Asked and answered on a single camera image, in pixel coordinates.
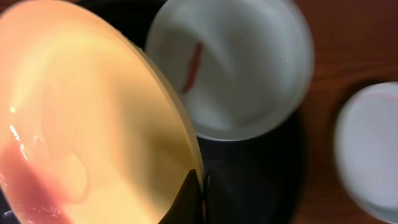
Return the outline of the yellow plate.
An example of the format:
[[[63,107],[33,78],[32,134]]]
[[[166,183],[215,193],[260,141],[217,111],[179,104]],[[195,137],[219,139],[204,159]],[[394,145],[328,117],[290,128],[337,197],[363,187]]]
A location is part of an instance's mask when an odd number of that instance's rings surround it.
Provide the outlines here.
[[[1,13],[1,190],[20,223],[159,223],[200,149],[149,57],[66,1]]]

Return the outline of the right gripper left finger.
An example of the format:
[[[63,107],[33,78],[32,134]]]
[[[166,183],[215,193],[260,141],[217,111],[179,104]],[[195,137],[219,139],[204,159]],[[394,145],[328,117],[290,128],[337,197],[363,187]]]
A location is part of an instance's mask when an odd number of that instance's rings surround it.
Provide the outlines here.
[[[171,208],[159,224],[202,224],[202,196],[195,169],[188,172]]]

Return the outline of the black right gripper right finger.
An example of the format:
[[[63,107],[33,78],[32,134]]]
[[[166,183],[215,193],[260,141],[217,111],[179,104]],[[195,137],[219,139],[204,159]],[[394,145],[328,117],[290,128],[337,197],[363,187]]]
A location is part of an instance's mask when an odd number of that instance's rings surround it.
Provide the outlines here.
[[[207,224],[241,224],[236,205],[217,174],[205,179],[205,208]]]

